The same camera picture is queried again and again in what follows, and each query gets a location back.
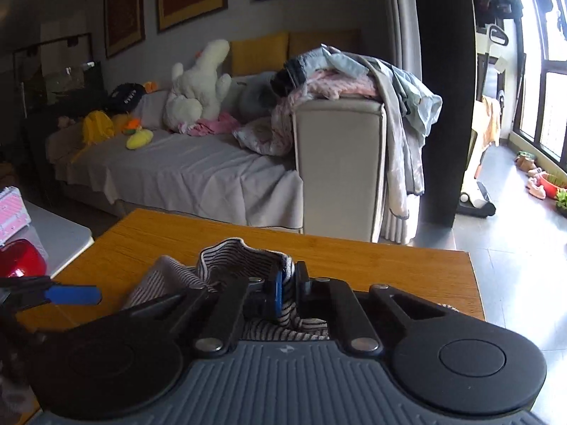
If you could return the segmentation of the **grey striped knit sweater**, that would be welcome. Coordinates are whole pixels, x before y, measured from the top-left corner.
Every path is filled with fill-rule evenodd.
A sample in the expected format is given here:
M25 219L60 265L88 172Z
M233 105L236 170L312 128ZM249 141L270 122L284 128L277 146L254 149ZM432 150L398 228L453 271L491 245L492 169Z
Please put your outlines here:
M254 317L244 323L245 341L325 341L327 322L301 318L293 288L296 264L291 256L269 249L255 249L241 238L227 238L203 249L194 266L186 266L164 255L157 259L128 296L129 309L163 295L173 294L191 285L203 285L212 293L224 291L239 277L268 278L272 269L282 274L282 311L275 318Z

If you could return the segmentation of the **red bowl with greens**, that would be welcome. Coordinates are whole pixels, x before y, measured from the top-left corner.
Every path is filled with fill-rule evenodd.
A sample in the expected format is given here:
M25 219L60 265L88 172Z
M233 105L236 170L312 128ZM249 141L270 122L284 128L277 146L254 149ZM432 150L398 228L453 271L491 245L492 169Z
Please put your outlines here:
M538 200L552 200L555 210L563 217L567 214L566 183L536 167L528 172L527 190Z

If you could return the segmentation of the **grey sofa with sheet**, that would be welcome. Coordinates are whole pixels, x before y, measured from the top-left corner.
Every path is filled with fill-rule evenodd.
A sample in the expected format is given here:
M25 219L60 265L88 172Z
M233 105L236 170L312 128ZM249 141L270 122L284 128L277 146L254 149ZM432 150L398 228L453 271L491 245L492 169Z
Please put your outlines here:
M153 140L124 135L85 146L80 125L51 134L46 157L64 193L113 215L138 208L305 234L375 241L382 223L385 116L367 99L316 99L292 122L285 157L257 154L231 134L188 136L158 125L166 95L146 95L137 114Z

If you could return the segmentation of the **white side table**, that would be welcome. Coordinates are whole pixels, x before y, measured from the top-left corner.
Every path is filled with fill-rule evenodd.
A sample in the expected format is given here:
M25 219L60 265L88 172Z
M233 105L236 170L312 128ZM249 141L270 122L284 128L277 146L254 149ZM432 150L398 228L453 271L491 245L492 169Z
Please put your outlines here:
M25 239L41 253L47 274L55 277L94 243L89 228L71 222L33 203L25 202L31 223L8 240Z

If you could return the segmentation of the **pink striped box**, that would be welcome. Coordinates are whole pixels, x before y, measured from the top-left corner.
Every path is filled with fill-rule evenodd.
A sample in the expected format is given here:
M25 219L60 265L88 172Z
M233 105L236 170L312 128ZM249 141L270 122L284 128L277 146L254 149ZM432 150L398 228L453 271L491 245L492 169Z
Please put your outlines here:
M31 221L19 189L6 187L0 196L0 244L5 245Z

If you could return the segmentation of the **white plush duck toy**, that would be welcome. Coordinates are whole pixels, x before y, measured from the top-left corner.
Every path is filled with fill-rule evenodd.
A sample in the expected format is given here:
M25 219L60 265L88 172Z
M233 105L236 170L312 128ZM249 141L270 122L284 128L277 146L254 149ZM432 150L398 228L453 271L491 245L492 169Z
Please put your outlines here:
M172 67L171 88L164 106L163 123L170 131L188 134L199 120L214 121L221 113L232 77L219 74L230 52L230 42L215 39L205 46L192 67Z

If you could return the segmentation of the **yellow sofa cushion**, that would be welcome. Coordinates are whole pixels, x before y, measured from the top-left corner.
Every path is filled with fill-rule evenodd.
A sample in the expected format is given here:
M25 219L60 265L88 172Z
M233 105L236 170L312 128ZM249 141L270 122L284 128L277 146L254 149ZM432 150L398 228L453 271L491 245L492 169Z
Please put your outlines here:
M249 76L280 70L287 60L288 42L289 32L231 41L232 75Z

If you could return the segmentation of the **pink cloth on sofa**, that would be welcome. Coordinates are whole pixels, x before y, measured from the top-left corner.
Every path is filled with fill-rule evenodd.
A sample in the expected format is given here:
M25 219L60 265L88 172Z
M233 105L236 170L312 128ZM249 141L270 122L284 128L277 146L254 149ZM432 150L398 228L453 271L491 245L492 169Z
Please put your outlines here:
M241 127L238 120L226 111L221 112L213 120L199 119L194 124L180 124L178 133L189 136L206 136L218 134L232 134Z

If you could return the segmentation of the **yellow plush toy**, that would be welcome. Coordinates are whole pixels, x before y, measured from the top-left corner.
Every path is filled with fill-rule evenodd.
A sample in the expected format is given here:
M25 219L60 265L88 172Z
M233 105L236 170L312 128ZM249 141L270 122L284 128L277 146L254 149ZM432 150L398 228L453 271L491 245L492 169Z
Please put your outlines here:
M153 140L154 134L150 130L139 129L130 135L126 141L126 148L130 151L135 151L150 144Z

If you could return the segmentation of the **grey neck pillow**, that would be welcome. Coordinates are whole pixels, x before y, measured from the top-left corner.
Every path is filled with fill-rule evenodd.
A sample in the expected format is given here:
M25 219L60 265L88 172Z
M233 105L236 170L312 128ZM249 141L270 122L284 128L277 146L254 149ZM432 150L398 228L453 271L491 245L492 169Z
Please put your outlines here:
M238 95L238 116L241 123L271 115L279 101L279 96L271 86L274 76L275 72L266 71L238 79L237 83L243 86Z

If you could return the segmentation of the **black cap on sofa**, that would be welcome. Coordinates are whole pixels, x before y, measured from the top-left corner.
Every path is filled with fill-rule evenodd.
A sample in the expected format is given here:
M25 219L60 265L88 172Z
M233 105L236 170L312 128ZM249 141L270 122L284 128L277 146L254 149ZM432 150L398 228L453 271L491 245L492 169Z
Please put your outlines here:
M132 112L146 94L141 84L125 83L117 86L108 95L104 111L108 116L127 114Z

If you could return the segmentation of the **red glossy object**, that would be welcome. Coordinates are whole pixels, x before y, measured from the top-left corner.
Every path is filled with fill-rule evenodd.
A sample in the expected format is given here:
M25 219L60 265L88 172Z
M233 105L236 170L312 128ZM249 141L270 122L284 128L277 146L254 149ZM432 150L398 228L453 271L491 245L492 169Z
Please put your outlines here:
M15 240L1 247L1 278L44 276L46 271L45 259L28 240Z

